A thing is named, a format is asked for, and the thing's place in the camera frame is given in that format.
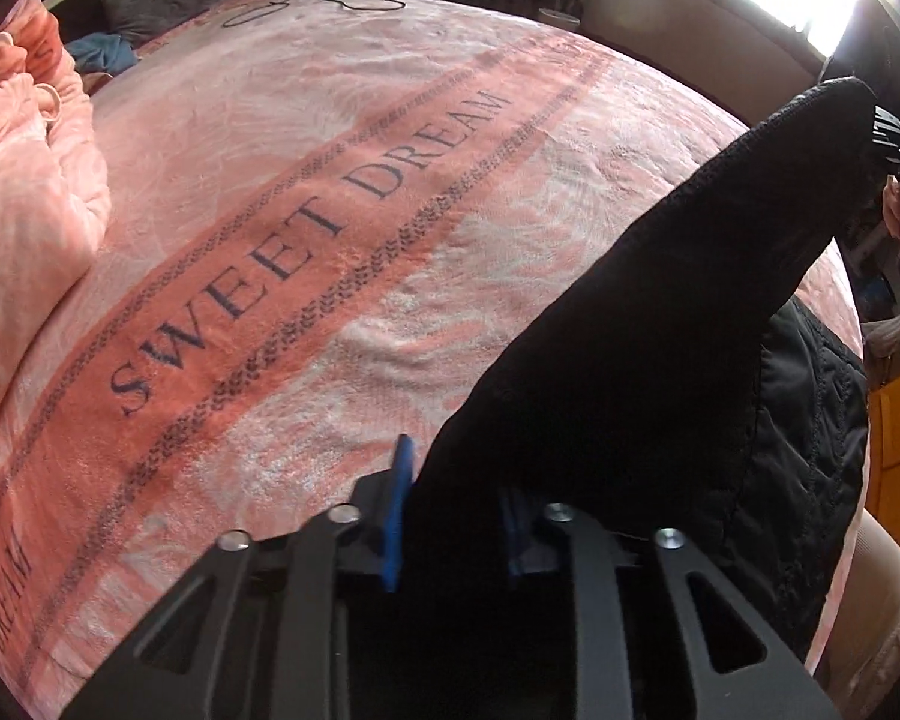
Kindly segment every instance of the blue cloth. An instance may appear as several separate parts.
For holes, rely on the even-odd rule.
[[[78,73],[109,73],[111,76],[118,76],[137,63],[137,55],[133,53],[130,43],[120,35],[94,32],[65,47],[74,57]]]

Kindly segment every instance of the pink blanket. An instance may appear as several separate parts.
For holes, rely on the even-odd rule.
[[[0,404],[103,240],[110,196],[91,119],[55,18],[20,0],[0,34]]]
[[[0,673],[37,717],[217,533],[295,529],[401,431],[422,453],[504,346],[744,129],[522,19],[299,0],[223,28],[235,12],[94,98],[111,229],[0,413]],[[802,296],[861,350],[835,245]]]

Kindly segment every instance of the bolt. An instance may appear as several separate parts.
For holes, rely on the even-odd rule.
[[[351,522],[359,522],[361,514],[360,509],[357,509],[356,506],[341,503],[339,506],[330,509],[327,512],[327,517],[330,517],[330,521],[336,522],[338,525],[348,525]]]
[[[679,549],[687,543],[686,536],[676,528],[661,528],[653,535],[653,540],[664,549]]]
[[[543,517],[550,522],[569,522],[573,519],[573,509],[565,503],[548,503],[543,508]]]
[[[217,546],[224,552],[240,552],[253,542],[247,531],[227,531],[217,538]]]

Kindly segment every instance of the beige pants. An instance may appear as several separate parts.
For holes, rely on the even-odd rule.
[[[821,666],[845,720],[865,720],[900,676],[900,547],[868,512]]]

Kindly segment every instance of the black jacket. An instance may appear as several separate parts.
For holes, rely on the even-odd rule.
[[[434,440],[404,581],[504,581],[497,490],[605,527],[677,527],[805,656],[862,490],[859,359],[794,290],[882,176],[874,97],[794,100],[636,220],[482,375]]]

